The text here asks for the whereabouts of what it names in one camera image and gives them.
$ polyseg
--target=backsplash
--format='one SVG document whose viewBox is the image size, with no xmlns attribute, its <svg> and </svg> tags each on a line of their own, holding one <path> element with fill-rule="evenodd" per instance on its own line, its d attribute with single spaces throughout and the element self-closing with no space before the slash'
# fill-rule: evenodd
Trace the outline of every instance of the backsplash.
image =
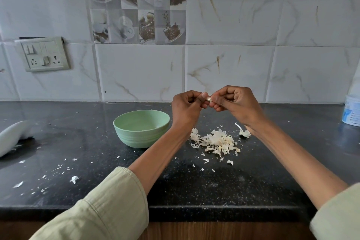
<svg viewBox="0 0 360 240">
<path fill-rule="evenodd" d="M 14 40 L 53 36 L 70 70 L 26 72 Z M 342 103 L 359 59 L 360 0 L 0 0 L 0 100 Z"/>
</svg>

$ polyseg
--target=green bowl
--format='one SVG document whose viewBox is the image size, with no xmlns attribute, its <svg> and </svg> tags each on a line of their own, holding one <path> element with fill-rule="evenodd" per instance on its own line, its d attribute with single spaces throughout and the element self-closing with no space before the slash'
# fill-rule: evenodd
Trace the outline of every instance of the green bowl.
<svg viewBox="0 0 360 240">
<path fill-rule="evenodd" d="M 120 140 L 133 148 L 152 146 L 169 126 L 168 114 L 158 110 L 137 110 L 117 117 L 113 124 Z"/>
</svg>

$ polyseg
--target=sleeve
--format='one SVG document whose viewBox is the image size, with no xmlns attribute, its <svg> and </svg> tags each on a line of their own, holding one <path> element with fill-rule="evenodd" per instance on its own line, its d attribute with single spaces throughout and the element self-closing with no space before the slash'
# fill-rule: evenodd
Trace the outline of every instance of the sleeve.
<svg viewBox="0 0 360 240">
<path fill-rule="evenodd" d="M 136 175 L 117 167 L 72 208 L 30 240 L 138 239 L 149 224 L 148 202 Z"/>
<path fill-rule="evenodd" d="M 360 235 L 360 183 L 326 202 L 310 223 L 317 240 L 355 240 Z"/>
</svg>

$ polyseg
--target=hand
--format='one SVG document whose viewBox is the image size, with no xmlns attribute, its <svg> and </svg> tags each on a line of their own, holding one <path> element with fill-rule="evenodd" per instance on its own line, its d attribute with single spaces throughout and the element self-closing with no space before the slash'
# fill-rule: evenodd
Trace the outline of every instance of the hand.
<svg viewBox="0 0 360 240">
<path fill-rule="evenodd" d="M 267 120 L 255 99 L 254 94 L 248 87 L 235 87 L 227 85 L 211 95 L 209 103 L 217 112 L 229 110 L 231 114 L 242 124 L 251 128 Z"/>
<path fill-rule="evenodd" d="M 172 125 L 179 129 L 191 132 L 196 125 L 200 111 L 207 108 L 208 94 L 197 91 L 187 91 L 174 96 L 172 100 Z"/>
</svg>

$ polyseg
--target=black granite countertop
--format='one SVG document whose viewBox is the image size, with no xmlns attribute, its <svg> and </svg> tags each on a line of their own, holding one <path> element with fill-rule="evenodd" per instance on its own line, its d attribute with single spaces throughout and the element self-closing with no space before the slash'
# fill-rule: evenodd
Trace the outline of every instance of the black granite countertop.
<svg viewBox="0 0 360 240">
<path fill-rule="evenodd" d="M 349 184 L 360 180 L 360 128 L 340 122 L 343 106 L 263 107 L 340 178 Z M 48 221 L 116 166 L 129 166 L 143 150 L 124 145 L 112 122 L 139 109 L 171 116 L 169 103 L 0 102 L 0 130 L 29 120 L 34 134 L 33 140 L 0 158 L 0 219 Z M 197 128 L 206 134 L 220 127 L 237 137 L 232 133 L 235 121 L 228 112 L 206 109 Z M 240 144 L 238 156 L 231 152 L 219 162 L 217 155 L 202 156 L 203 149 L 186 142 L 148 195 L 150 221 L 308 222 L 314 206 L 272 153 L 255 137 Z M 69 181 L 72 176 L 80 178 L 76 184 Z M 21 181 L 22 186 L 13 188 Z"/>
</svg>

